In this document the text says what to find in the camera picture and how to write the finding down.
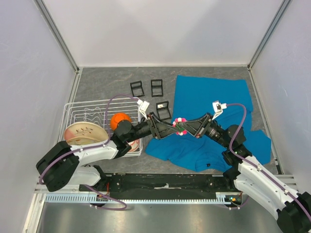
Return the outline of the pink flower smiley brooch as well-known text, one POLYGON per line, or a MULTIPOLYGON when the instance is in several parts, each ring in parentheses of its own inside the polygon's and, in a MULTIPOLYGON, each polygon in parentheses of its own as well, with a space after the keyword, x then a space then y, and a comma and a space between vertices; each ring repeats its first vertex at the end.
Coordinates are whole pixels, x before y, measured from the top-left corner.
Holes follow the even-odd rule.
POLYGON ((187 131, 182 127, 180 123, 187 122, 185 118, 178 117, 173 121, 173 127, 177 129, 176 135, 183 136, 187 134, 187 131))

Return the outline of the blue t-shirt garment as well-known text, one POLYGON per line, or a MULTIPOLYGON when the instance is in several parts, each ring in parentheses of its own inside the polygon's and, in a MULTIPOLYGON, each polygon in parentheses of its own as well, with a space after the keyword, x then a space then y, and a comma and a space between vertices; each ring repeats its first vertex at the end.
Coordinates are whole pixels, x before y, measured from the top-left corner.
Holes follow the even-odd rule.
MULTIPOLYGON (((240 124, 243 108, 239 105, 246 107, 247 115, 243 123, 246 137, 244 145, 261 164, 269 163, 271 139, 263 131, 251 129, 253 104, 245 80, 177 76, 172 119, 181 117, 193 120, 206 113, 213 114, 212 103, 216 100, 230 105, 216 118, 223 129, 240 124)), ((230 166, 223 159, 224 150, 207 136, 196 139, 189 133, 183 136, 174 133, 161 140, 152 139, 145 152, 192 171, 215 169, 225 172, 230 166)))

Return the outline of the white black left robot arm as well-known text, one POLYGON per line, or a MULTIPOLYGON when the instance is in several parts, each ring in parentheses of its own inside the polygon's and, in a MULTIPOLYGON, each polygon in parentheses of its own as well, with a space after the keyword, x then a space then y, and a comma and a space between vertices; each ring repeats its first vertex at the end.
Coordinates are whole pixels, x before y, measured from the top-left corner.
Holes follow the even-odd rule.
POLYGON ((162 139, 176 132, 176 126, 149 114, 145 121, 136 125, 121 120, 113 135, 103 142, 71 146, 66 141, 60 141, 37 162, 39 183, 50 192, 60 190, 69 183, 87 184, 101 191, 106 187, 106 178, 95 168, 83 172, 82 166, 99 160, 120 158, 131 149, 129 143, 137 139, 149 135, 162 139))

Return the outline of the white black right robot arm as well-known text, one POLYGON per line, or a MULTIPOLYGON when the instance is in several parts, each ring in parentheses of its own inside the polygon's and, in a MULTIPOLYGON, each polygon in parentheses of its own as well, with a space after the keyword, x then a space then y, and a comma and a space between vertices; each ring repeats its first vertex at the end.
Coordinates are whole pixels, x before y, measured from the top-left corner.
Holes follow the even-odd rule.
POLYGON ((311 231, 310 194, 299 193, 268 171, 245 147, 242 127, 223 129, 210 114, 180 122, 180 126, 196 138, 205 135, 225 148, 222 155, 231 166, 222 180, 226 190, 248 195, 274 217, 284 233, 311 231))

